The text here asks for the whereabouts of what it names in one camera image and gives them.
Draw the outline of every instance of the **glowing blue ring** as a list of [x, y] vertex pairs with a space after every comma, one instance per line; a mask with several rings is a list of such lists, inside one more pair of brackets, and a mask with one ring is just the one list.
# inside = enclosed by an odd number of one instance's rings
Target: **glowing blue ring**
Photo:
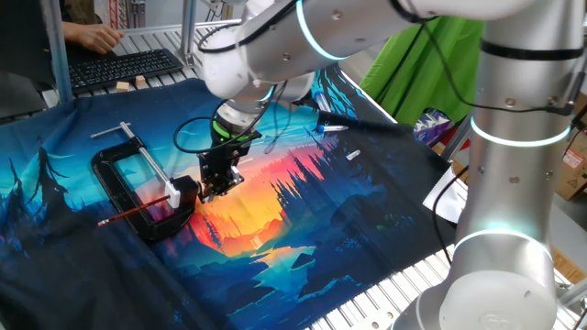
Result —
[[310, 43], [310, 46], [312, 46], [312, 48], [314, 48], [314, 50], [318, 52], [318, 54], [324, 56], [325, 58], [327, 58], [329, 60], [333, 60], [333, 61], [342, 61], [347, 58], [347, 57], [340, 58], [340, 57], [331, 55], [327, 51], [325, 51], [322, 47], [320, 47], [320, 45], [318, 45], [318, 42], [312, 36], [312, 32], [310, 32], [310, 28], [308, 27], [307, 23], [305, 22], [303, 0], [297, 0], [297, 3], [295, 4], [295, 11], [297, 13], [297, 20], [300, 22], [300, 28], [302, 29], [302, 32], [304, 32], [305, 38]]
[[273, 90], [275, 89], [275, 85], [273, 85], [271, 87], [271, 89], [267, 92], [267, 95], [265, 95], [265, 97], [263, 97], [262, 99], [260, 99], [258, 102], [264, 102], [269, 100], [269, 98], [271, 97], [271, 94], [273, 93]]
[[518, 148], [535, 148], [535, 147], [544, 147], [551, 145], [553, 143], [557, 143], [562, 139], [566, 138], [570, 133], [570, 127], [567, 127], [562, 133], [558, 134], [555, 137], [538, 140], [538, 141], [513, 141], [508, 140], [505, 138], [494, 137], [488, 133], [483, 132], [476, 124], [473, 119], [471, 119], [471, 127], [480, 137], [492, 141], [494, 143], [498, 143], [501, 145], [509, 146], [509, 147], [518, 147]]
[[534, 238], [522, 234], [522, 233], [518, 233], [516, 231], [512, 231], [512, 230], [507, 230], [507, 229], [487, 229], [487, 230], [481, 230], [478, 231], [476, 233], [470, 234], [465, 236], [462, 240], [459, 241], [459, 243], [457, 243], [457, 245], [455, 246], [455, 253], [457, 253], [457, 248], [459, 248], [463, 243], [465, 243], [466, 241], [470, 240], [471, 238], [474, 237], [479, 237], [479, 236], [483, 236], [483, 235], [509, 235], [509, 236], [515, 236], [515, 237], [520, 237], [523, 238], [525, 240], [530, 241], [530, 243], [532, 243], [532, 245], [534, 246], [538, 246], [548, 255], [548, 257], [550, 258], [550, 260], [554, 259], [552, 258], [552, 256], [550, 255], [550, 251], [548, 251], [547, 248], [545, 248], [540, 242], [538, 242], [537, 240], [535, 240]]

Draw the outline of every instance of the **red pencil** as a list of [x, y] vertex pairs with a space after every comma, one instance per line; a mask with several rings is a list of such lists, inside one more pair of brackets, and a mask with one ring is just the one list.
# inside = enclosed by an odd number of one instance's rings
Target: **red pencil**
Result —
[[154, 200], [154, 201], [151, 201], [151, 202], [148, 202], [148, 203], [144, 203], [143, 205], [141, 205], [141, 206], [137, 206], [137, 207], [135, 207], [134, 209], [130, 209], [130, 210], [128, 210], [128, 211], [125, 211], [125, 212], [123, 212], [123, 213], [121, 213], [121, 214], [117, 214], [117, 215], [115, 215], [115, 216], [109, 217], [109, 218], [107, 218], [106, 220], [102, 220], [102, 221], [100, 221], [100, 222], [98, 223], [98, 226], [103, 226], [103, 225], [105, 225], [105, 224], [107, 224], [107, 223], [110, 223], [110, 222], [116, 221], [116, 220], [118, 220], [118, 219], [122, 219], [123, 217], [125, 217], [125, 216], [127, 216], [127, 215], [132, 215], [132, 214], [134, 214], [135, 212], [138, 212], [138, 211], [140, 211], [140, 210], [146, 209], [146, 208], [147, 208], [147, 207], [149, 207], [149, 206], [153, 206], [154, 204], [161, 203], [161, 202], [163, 202], [163, 201], [166, 201], [166, 200], [168, 200], [168, 199], [170, 199], [170, 196], [169, 196], [169, 195], [167, 195], [167, 196], [163, 196], [163, 197], [161, 197], [161, 198], [158, 198], [158, 199], [156, 199], [156, 200]]

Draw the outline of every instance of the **person's hand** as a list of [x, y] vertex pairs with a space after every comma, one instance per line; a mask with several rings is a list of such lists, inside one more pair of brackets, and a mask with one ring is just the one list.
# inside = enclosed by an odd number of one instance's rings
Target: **person's hand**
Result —
[[63, 35], [66, 42], [78, 44], [88, 50], [106, 54], [125, 36], [104, 24], [80, 25], [63, 22]]

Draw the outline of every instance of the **black wire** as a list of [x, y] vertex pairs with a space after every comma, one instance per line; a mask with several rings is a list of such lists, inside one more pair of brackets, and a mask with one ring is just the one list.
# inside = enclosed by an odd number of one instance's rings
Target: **black wire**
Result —
[[267, 109], [269, 109], [269, 106], [271, 105], [271, 99], [273, 98], [273, 95], [275, 94], [275, 88], [271, 88], [271, 94], [269, 95], [269, 100], [265, 103], [265, 106], [263, 107], [263, 109], [260, 111], [259, 115], [257, 115], [257, 117], [252, 121], [252, 123], [250, 123], [243, 131], [242, 133], [238, 134], [237, 136], [231, 138], [230, 140], [228, 140], [227, 142], [221, 143], [217, 146], [214, 146], [212, 148], [203, 148], [203, 149], [199, 149], [199, 150], [193, 150], [193, 149], [187, 149], [187, 148], [183, 148], [179, 145], [179, 143], [177, 142], [177, 137], [180, 134], [180, 132], [182, 131], [182, 129], [192, 123], [193, 121], [196, 120], [200, 120], [200, 119], [205, 119], [208, 118], [210, 119], [210, 126], [212, 126], [212, 122], [214, 121], [214, 118], [216, 116], [216, 112], [218, 111], [218, 109], [220, 108], [220, 106], [222, 106], [224, 103], [226, 103], [228, 100], [222, 100], [222, 102], [220, 102], [220, 104], [218, 104], [218, 106], [216, 107], [216, 109], [214, 110], [214, 113], [212, 114], [212, 117], [196, 117], [196, 118], [192, 118], [189, 120], [184, 121], [181, 125], [179, 125], [179, 127], [177, 127], [177, 129], [175, 129], [175, 133], [173, 133], [173, 145], [180, 150], [181, 152], [185, 152], [185, 153], [190, 153], [190, 154], [200, 154], [200, 153], [204, 153], [204, 152], [210, 152], [212, 150], [216, 150], [219, 148], [223, 148], [226, 145], [233, 143], [235, 141], [237, 141], [239, 138], [244, 137], [246, 134], [249, 133], [249, 131], [255, 127], [255, 125], [257, 125], [257, 123], [259, 123], [260, 119], [263, 117], [263, 115], [265, 114], [265, 112], [267, 111]]
[[275, 137], [273, 138], [273, 141], [265, 148], [265, 150], [263, 152], [265, 152], [265, 154], [269, 154], [273, 151], [273, 149], [275, 148], [275, 145], [277, 145], [277, 140], [283, 135], [283, 133], [285, 133], [285, 131], [289, 128], [290, 123], [292, 122], [292, 104], [290, 103], [290, 109], [289, 109], [289, 115], [287, 117], [287, 124], [285, 124], [285, 127], [283, 128], [283, 130], [281, 131], [281, 133], [278, 131], [278, 127], [277, 127], [277, 108], [278, 108], [278, 103], [279, 100], [282, 98], [283, 92], [285, 91], [285, 86], [287, 85], [287, 81], [285, 81], [283, 83], [283, 87], [280, 90], [280, 94], [279, 96], [277, 96], [277, 99], [275, 100], [275, 104], [273, 107], [273, 124], [275, 127]]
[[214, 11], [214, 17], [222, 17], [222, 11], [224, 10], [224, 3], [222, 3], [222, 6], [220, 6], [220, 15], [217, 15], [216, 12], [217, 10]]
[[[406, 2], [410, 6], [410, 10], [412, 11], [412, 14], [414, 14], [417, 17], [420, 17], [412, 0], [406, 0]], [[436, 53], [438, 54], [438, 57], [440, 58], [440, 63], [442, 64], [442, 68], [443, 68], [444, 73], [447, 75], [447, 80], [449, 81], [450, 89], [455, 94], [455, 96], [457, 96], [457, 99], [459, 101], [461, 101], [463, 104], [471, 106], [471, 107], [477, 107], [480, 109], [499, 110], [499, 111], [504, 111], [507, 113], [514, 113], [514, 114], [524, 114], [524, 113], [538, 112], [538, 111], [549, 111], [549, 112], [553, 112], [553, 113], [558, 113], [558, 112], [561, 112], [562, 110], [564, 110], [562, 108], [559, 109], [554, 106], [544, 106], [544, 107], [529, 108], [529, 109], [524, 109], [524, 110], [513, 110], [513, 109], [506, 109], [506, 108], [502, 108], [502, 107], [498, 107], [498, 106], [474, 104], [474, 103], [465, 101], [465, 99], [460, 95], [459, 89], [457, 88], [457, 84], [455, 84], [455, 80], [452, 77], [452, 72], [450, 71], [449, 64], [447, 63], [447, 60], [444, 58], [444, 55], [442, 55], [442, 49], [438, 45], [438, 42], [437, 42], [436, 38], [434, 37], [432, 31], [430, 31], [430, 29], [428, 28], [427, 21], [420, 18], [420, 23], [422, 24], [422, 28], [424, 29], [424, 31], [428, 35], [428, 38], [430, 40], [430, 43], [432, 44], [432, 47], [435, 49]]]
[[572, 139], [569, 142], [569, 145], [567, 146], [567, 148], [565, 149], [565, 153], [562, 154], [562, 158], [564, 159], [565, 156], [567, 156], [567, 152], [569, 152], [570, 146], [572, 146], [572, 143], [575, 142], [575, 138], [577, 138], [579, 136], [579, 134], [582, 132], [582, 130], [578, 130], [577, 133], [575, 133], [575, 135], [572, 137]]
[[469, 170], [469, 165], [465, 166], [465, 168], [462, 169], [459, 172], [459, 174], [457, 174], [457, 176], [455, 176], [454, 178], [452, 178], [452, 180], [449, 182], [449, 184], [447, 184], [440, 191], [440, 193], [438, 194], [437, 199], [434, 201], [434, 205], [432, 206], [432, 222], [434, 223], [434, 229], [437, 232], [438, 240], [440, 241], [440, 245], [442, 246], [442, 250], [444, 251], [444, 255], [447, 257], [447, 261], [449, 262], [449, 265], [452, 265], [452, 260], [450, 259], [449, 252], [447, 251], [447, 245], [444, 242], [444, 238], [442, 238], [442, 234], [440, 234], [440, 227], [438, 226], [438, 218], [437, 218], [437, 207], [438, 207], [438, 202], [440, 202], [440, 198], [442, 197], [442, 195], [444, 193], [447, 192], [447, 190], [450, 188], [450, 186], [452, 185], [452, 183], [456, 182], [468, 170]]
[[[251, 33], [250, 35], [248, 35], [247, 37], [245, 37], [244, 39], [239, 41], [238, 46], [239, 47], [245, 46], [245, 45], [249, 44], [251, 41], [260, 37], [263, 33], [267, 32], [271, 26], [277, 24], [279, 21], [281, 21], [284, 17], [286, 17], [295, 8], [295, 3], [297, 1], [298, 0], [291, 0], [279, 12], [277, 12], [277, 14], [275, 14], [275, 16], [270, 18], [267, 22], [263, 23], [263, 25], [260, 26], [255, 31], [253, 31], [253, 33]], [[219, 30], [222, 30], [225, 28], [238, 27], [238, 26], [240, 26], [240, 23], [231, 23], [231, 24], [227, 24], [227, 25], [224, 25], [221, 27], [214, 28], [210, 32], [206, 33], [200, 39], [200, 41], [198, 42], [198, 50], [200, 50], [203, 53], [211, 53], [211, 54], [217, 54], [217, 53], [222, 53], [222, 52], [234, 50], [237, 47], [236, 43], [232, 44], [232, 45], [225, 46], [225, 47], [217, 48], [217, 49], [205, 49], [202, 47], [202, 45], [208, 40], [208, 38], [210, 38], [213, 34], [217, 33]]]
[[[397, 64], [397, 67], [395, 67], [395, 70], [393, 71], [392, 76], [389, 79], [389, 83], [393, 83], [393, 79], [395, 79], [395, 76], [399, 73], [400, 69], [402, 69], [402, 67], [404, 66], [405, 61], [407, 61], [408, 55], [410, 55], [410, 53], [412, 52], [412, 49], [414, 48], [415, 43], [420, 38], [420, 34], [422, 34], [423, 29], [424, 29], [424, 26], [421, 26], [420, 29], [418, 29], [418, 32], [415, 34], [415, 37], [412, 40], [412, 43], [410, 43], [410, 46], [405, 51], [404, 56], [402, 57], [400, 62]], [[393, 111], [392, 117], [397, 116], [397, 113], [400, 111], [400, 107], [401, 107], [401, 104], [398, 104], [395, 107], [395, 110]]]
[[210, 14], [212, 14], [212, 8], [210, 8], [210, 9], [208, 10], [208, 15], [205, 17], [205, 21], [206, 21], [206, 22], [209, 22], [209, 21], [210, 21]]

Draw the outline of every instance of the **black keyboard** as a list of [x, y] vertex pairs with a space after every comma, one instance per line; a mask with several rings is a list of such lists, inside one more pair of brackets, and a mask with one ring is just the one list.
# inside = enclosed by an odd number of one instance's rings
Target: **black keyboard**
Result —
[[180, 71], [182, 63], [168, 49], [155, 49], [112, 59], [90, 60], [70, 65], [70, 79], [75, 94]]

